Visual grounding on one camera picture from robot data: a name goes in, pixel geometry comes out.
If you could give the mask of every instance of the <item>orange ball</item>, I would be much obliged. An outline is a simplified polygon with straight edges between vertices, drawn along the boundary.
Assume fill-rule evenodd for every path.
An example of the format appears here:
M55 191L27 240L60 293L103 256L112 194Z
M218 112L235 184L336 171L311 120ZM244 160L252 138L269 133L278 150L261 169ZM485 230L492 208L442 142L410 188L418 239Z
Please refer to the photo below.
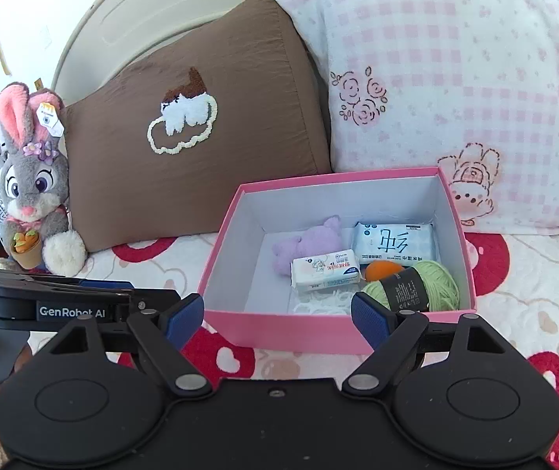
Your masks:
M374 280L382 280L384 277L392 276L402 270L403 267L397 263L388 260L378 260L369 263L364 275L368 282L373 282Z

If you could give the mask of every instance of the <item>white tissue package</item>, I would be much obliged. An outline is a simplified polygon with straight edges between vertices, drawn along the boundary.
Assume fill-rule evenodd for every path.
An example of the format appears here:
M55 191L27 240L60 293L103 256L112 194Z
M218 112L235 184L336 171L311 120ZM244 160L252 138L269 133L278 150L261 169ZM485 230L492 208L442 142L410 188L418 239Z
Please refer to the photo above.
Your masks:
M385 259L412 266L437 258L431 224L358 223L352 247L361 265Z
M293 260L293 288L299 292L360 282L360 267L355 253L332 252Z

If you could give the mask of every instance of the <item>plush bunny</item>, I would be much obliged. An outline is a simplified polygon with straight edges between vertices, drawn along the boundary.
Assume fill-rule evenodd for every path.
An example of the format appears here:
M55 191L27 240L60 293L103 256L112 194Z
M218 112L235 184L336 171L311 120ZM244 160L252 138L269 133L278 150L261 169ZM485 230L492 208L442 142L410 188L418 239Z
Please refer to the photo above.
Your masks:
M74 276L83 267L86 248L80 235L68 229L64 206L68 161L59 153L59 138L51 136L37 118L41 103L53 105L58 114L64 107L56 93L42 89L30 95L22 83L9 84L0 94L0 122L9 152L0 177L8 213L1 240L11 255L14 235L35 229L43 241L46 268L56 275Z
M343 251L340 217L330 217L322 226L312 226L303 235L273 245L273 268L280 276L290 276L294 259Z

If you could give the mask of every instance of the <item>blue gripper pad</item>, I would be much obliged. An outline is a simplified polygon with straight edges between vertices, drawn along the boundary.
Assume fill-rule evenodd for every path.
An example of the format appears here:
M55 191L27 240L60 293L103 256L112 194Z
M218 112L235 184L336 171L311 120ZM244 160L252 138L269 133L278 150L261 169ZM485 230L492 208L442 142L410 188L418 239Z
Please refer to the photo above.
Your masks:
M84 279L80 282L80 286L88 286L90 288L104 289L133 289L133 284L128 280L94 280Z
M358 294L355 294L351 300L351 320L373 350L390 336L390 328L385 316Z
M173 316L170 317L168 327L166 328L166 339L177 350L181 350L197 329L199 329L203 322L203 314L205 313L203 297L200 295L192 294L181 301L182 304L186 302L186 305L177 309Z

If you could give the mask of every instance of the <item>purple stuffed animal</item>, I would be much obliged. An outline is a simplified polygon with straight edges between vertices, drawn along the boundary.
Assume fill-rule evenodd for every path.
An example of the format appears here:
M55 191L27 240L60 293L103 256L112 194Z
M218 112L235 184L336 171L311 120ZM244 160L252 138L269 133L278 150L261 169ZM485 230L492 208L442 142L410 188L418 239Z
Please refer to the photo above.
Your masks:
M280 276L290 277L290 268L296 258L318 256L343 251L340 237L340 217L330 217L322 226L313 226L300 237L291 237L273 246L273 268Z

